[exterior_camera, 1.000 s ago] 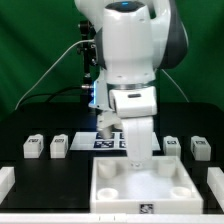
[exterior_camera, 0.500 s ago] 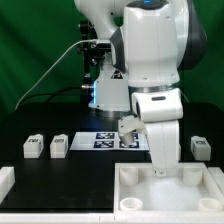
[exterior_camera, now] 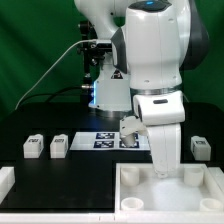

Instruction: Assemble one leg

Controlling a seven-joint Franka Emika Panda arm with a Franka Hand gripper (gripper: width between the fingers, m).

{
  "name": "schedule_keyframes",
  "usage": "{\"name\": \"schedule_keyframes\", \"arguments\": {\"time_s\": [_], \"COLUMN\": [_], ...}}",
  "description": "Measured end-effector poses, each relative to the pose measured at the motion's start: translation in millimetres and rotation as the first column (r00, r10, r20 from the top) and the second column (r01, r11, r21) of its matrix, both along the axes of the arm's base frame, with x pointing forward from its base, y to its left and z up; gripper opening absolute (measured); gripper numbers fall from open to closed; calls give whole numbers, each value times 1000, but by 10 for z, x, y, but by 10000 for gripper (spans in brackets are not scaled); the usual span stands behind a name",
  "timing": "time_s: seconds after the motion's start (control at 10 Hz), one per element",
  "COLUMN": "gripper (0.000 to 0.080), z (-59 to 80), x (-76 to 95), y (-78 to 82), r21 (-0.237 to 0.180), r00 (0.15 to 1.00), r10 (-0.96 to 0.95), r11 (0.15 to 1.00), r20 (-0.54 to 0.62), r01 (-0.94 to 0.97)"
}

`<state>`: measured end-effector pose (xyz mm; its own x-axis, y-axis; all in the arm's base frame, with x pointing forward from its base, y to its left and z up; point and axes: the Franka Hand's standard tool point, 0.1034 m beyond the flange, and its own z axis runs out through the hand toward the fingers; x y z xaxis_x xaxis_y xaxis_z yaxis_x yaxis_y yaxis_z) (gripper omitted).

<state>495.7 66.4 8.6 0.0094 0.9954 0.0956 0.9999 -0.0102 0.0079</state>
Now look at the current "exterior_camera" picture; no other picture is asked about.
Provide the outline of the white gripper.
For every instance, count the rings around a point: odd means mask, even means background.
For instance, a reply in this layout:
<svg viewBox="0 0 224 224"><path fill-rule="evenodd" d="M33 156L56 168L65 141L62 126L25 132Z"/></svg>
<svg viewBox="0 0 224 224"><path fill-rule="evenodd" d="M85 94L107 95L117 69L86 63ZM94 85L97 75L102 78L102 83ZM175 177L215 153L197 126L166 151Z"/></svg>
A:
<svg viewBox="0 0 224 224"><path fill-rule="evenodd" d="M153 167L160 178L167 177L180 166L181 126L150 126L147 128Z"/></svg>

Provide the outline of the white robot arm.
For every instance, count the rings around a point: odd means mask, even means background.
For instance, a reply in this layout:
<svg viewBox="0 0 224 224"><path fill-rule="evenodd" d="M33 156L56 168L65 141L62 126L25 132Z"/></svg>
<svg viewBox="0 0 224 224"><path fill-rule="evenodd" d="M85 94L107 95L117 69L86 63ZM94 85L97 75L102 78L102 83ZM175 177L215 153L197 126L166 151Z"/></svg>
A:
<svg viewBox="0 0 224 224"><path fill-rule="evenodd" d="M160 177L178 169L185 120L182 69L198 66L208 52L208 33L194 0L74 0L95 29L91 49L100 59L92 111L119 115L120 137L148 137Z"/></svg>

